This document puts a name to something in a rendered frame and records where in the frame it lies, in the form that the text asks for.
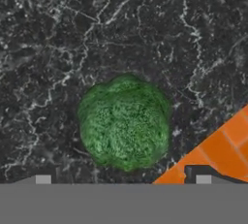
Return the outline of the green broccoli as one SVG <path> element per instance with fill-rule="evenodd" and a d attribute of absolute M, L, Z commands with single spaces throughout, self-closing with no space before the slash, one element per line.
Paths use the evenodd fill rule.
<path fill-rule="evenodd" d="M 77 116 L 82 142 L 100 165 L 126 172 L 149 168 L 169 150 L 170 101 L 134 75 L 92 86 Z"/>

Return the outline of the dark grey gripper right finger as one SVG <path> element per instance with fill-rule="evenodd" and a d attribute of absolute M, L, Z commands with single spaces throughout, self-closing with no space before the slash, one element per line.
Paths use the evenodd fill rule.
<path fill-rule="evenodd" d="M 184 173 L 186 175 L 184 182 L 189 184 L 246 184 L 242 179 L 222 175 L 207 165 L 187 165 Z"/>

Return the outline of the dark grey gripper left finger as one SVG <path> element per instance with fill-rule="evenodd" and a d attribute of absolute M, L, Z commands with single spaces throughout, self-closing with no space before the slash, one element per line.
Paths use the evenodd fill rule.
<path fill-rule="evenodd" d="M 27 176 L 15 179 L 19 184 L 56 184 L 60 173 L 59 167 L 40 168 L 31 171 Z"/>

